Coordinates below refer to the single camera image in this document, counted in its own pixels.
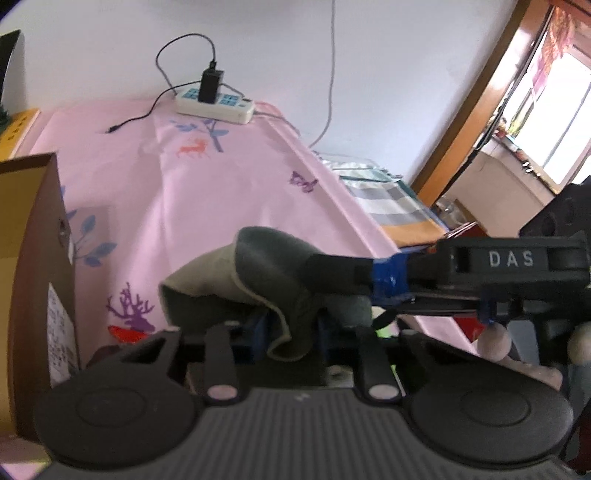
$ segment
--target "towel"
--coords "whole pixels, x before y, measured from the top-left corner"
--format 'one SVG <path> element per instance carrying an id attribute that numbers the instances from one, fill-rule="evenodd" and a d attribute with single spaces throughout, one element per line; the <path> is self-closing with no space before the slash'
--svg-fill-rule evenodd
<path id="1" fill-rule="evenodd" d="M 445 224 L 427 208 L 404 181 L 370 164 L 320 161 L 334 171 L 363 210 L 398 247 L 428 245 L 447 232 Z"/>
<path id="2" fill-rule="evenodd" d="M 270 358 L 297 361 L 314 342 L 318 311 L 326 308 L 343 327 L 372 323 L 365 296 L 321 295 L 298 279 L 301 266 L 317 248 L 266 227 L 241 229 L 235 241 L 201 255 L 167 277 L 159 287 L 169 323 L 187 333 L 205 333 L 228 320 L 246 319 L 255 306 L 275 312 Z"/>

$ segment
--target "striped fabric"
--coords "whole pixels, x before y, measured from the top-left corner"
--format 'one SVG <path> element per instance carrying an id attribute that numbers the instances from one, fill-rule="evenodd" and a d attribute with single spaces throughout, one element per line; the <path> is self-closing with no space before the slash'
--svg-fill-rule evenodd
<path id="1" fill-rule="evenodd" d="M 386 170 L 354 162 L 323 161 L 337 173 L 364 211 L 399 247 L 436 242 L 447 228 L 399 178 Z"/>

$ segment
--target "curtain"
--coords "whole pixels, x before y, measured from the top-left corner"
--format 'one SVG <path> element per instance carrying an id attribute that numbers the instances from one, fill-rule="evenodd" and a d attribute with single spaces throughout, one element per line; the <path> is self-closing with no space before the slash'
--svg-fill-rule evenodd
<path id="1" fill-rule="evenodd" d="M 576 22 L 573 16 L 561 8 L 555 8 L 548 25 L 546 37 L 542 43 L 537 59 L 534 59 L 534 70 L 532 71 L 532 88 L 519 106 L 519 110 L 511 119 L 508 133 L 516 137 L 525 124 L 531 111 L 534 109 L 535 101 L 540 97 L 546 86 L 548 75 L 554 62 L 564 55 L 572 45 Z"/>
<path id="2" fill-rule="evenodd" d="M 591 26 L 591 1 L 590 0 L 548 0 L 550 4 L 555 5 L 575 20 Z"/>

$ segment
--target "cardboard box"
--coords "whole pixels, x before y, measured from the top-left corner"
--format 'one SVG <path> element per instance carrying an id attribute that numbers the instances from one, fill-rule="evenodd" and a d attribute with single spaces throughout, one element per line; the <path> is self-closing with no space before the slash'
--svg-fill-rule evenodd
<path id="1" fill-rule="evenodd" d="M 37 400 L 79 368 L 56 156 L 0 162 L 0 437 L 36 442 Z"/>

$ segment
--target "pink bed sheet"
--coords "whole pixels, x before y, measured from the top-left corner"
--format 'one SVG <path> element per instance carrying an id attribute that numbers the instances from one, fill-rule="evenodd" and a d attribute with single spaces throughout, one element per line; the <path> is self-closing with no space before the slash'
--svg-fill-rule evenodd
<path id="1" fill-rule="evenodd" d="M 383 230 L 284 122 L 248 125 L 174 112 L 163 101 L 89 102 L 52 114 L 32 153 L 57 151 L 76 244 L 76 316 L 85 364 L 115 343 L 109 325 L 160 330 L 158 282 L 232 242 L 244 226 L 270 226 L 330 254 L 397 252 Z M 272 106 L 259 110 L 274 114 Z M 290 182 L 294 172 L 307 182 Z M 438 338 L 470 349 L 455 322 L 432 319 Z M 421 320 L 429 330 L 429 319 Z"/>

